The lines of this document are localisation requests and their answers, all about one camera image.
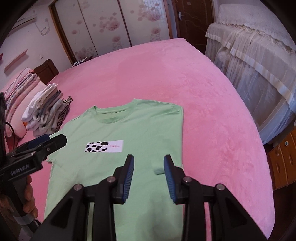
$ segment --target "gray tape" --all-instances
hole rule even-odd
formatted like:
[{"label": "gray tape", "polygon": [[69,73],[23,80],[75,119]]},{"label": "gray tape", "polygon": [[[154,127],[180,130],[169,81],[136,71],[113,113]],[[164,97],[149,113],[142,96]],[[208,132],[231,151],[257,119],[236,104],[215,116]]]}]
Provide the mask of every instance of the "gray tape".
[{"label": "gray tape", "polygon": [[14,218],[19,225],[27,225],[29,223],[32,223],[32,221],[35,220],[34,216],[30,213],[28,213],[26,216],[23,216],[23,217],[14,217]]}]

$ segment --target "finger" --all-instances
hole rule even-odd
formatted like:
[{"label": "finger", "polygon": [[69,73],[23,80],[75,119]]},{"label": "finger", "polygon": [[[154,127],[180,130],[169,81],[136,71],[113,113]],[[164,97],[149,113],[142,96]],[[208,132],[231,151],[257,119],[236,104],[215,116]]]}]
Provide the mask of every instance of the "finger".
[{"label": "finger", "polygon": [[34,218],[37,218],[38,217],[38,209],[36,207],[34,207],[34,209],[31,212],[31,214],[34,216]]},{"label": "finger", "polygon": [[27,176],[27,184],[30,184],[32,182],[32,177],[30,175]]},{"label": "finger", "polygon": [[24,195],[27,201],[30,201],[33,197],[33,187],[30,184],[26,185]]},{"label": "finger", "polygon": [[9,209],[9,202],[7,196],[0,194],[0,206]]},{"label": "finger", "polygon": [[35,198],[32,197],[30,201],[27,201],[24,206],[23,206],[23,210],[25,213],[30,213],[33,211],[35,207]]}]

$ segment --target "pink blanket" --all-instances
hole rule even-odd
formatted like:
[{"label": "pink blanket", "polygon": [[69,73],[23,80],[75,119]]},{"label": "pink blanket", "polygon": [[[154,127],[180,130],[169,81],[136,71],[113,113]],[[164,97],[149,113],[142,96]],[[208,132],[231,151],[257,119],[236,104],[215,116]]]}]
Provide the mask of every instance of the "pink blanket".
[{"label": "pink blanket", "polygon": [[[96,105],[133,98],[183,106],[183,166],[202,184],[223,183],[269,237],[274,225],[271,177],[258,131],[230,81],[184,39],[121,49],[59,73],[52,82],[73,102],[65,122]],[[23,139],[33,139],[28,132]],[[33,175],[43,218],[50,164]],[[210,224],[207,212],[207,240]]]}]

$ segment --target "hand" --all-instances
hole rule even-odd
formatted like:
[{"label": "hand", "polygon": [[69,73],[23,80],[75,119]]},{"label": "hand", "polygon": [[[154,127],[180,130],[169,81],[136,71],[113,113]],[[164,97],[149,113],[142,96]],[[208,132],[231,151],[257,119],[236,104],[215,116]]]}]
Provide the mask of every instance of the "hand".
[{"label": "hand", "polygon": [[[33,187],[30,185],[31,182],[32,182],[32,177],[27,176],[27,185],[24,193],[25,199],[27,201],[24,204],[23,209],[25,213],[31,213],[35,218],[37,218],[38,210],[35,206],[35,198],[33,197]],[[11,211],[9,209],[7,196],[3,194],[0,194],[0,210],[4,216],[8,217],[10,220],[15,222],[15,219],[12,216]]]}]

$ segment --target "white wall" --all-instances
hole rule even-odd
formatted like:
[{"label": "white wall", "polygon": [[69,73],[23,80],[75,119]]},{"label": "white wall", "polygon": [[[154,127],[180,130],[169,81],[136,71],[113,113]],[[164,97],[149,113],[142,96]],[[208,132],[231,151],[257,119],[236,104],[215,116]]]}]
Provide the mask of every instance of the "white wall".
[{"label": "white wall", "polygon": [[[1,46],[0,53],[3,53],[3,57],[0,61],[0,89],[15,73],[27,67],[33,69],[47,59],[54,62],[59,72],[71,67],[49,12],[50,1],[38,1],[24,14],[24,16],[36,14],[36,25],[40,30],[49,24],[48,34],[42,36],[35,23],[30,23],[7,37]],[[27,54],[4,72],[4,67],[26,49],[28,49]]]},{"label": "white wall", "polygon": [[248,5],[254,5],[254,6],[264,6],[264,4],[260,0],[212,0],[212,2],[213,2],[216,18],[218,17],[219,6],[221,4],[232,3],[232,4],[248,4]]}]

